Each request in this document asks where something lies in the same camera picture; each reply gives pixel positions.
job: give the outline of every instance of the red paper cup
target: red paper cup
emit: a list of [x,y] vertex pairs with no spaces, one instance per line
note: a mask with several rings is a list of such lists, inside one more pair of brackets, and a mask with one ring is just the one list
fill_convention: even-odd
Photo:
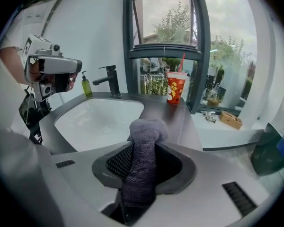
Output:
[[167,80],[169,83],[167,89],[167,102],[170,104],[178,104],[185,84],[187,73],[168,72]]

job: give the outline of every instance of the person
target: person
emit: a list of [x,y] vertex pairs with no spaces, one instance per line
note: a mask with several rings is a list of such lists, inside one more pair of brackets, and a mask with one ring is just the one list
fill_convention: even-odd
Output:
[[[0,59],[17,83],[31,86],[24,77],[24,66],[18,54],[19,51],[23,49],[23,40],[26,39],[23,38],[24,20],[24,10],[18,13],[18,15],[12,20],[7,32],[0,41]],[[30,65],[30,77],[33,81],[38,81],[41,76],[38,63],[39,62],[36,61],[34,64]],[[76,76],[77,74],[71,74],[68,90],[73,88]],[[52,80],[52,78],[53,76],[48,75],[49,80]],[[10,129],[30,138],[31,140],[35,139],[34,137],[32,138],[31,133],[25,122],[22,120],[19,112],[15,115]]]

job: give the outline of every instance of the window sill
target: window sill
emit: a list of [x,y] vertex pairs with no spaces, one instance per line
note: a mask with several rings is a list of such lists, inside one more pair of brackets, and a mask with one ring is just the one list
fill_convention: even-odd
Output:
[[237,130],[222,123],[218,116],[216,117],[217,122],[212,123],[202,118],[201,115],[201,113],[196,113],[191,117],[197,128],[203,150],[227,149],[257,142],[265,128],[260,121],[256,121],[249,129],[243,125]]

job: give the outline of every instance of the glass pane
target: glass pane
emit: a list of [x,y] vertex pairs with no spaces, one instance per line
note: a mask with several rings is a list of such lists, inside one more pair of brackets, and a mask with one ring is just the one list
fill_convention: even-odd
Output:
[[242,110],[257,59],[257,35],[251,8],[247,0],[205,1],[211,52],[201,104]]
[[[167,72],[178,71],[180,58],[140,58],[133,60],[133,66],[137,67],[138,91],[141,94],[154,94],[165,96],[167,94]],[[193,90],[197,62],[183,61],[182,72],[187,73],[181,97],[184,101],[190,97]]]
[[173,43],[197,46],[192,0],[136,0],[134,2],[141,44]]

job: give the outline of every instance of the sky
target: sky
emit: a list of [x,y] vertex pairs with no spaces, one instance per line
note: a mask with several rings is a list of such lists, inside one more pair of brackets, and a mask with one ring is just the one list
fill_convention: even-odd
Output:
[[[177,7],[178,1],[189,5],[189,0],[143,0],[143,33],[144,36],[153,34],[154,24],[165,17],[168,10]],[[257,37],[256,28],[248,0],[205,0],[211,30],[211,40],[216,35],[228,41],[229,36],[237,42],[244,39],[243,50],[251,52],[249,60],[256,61]]]

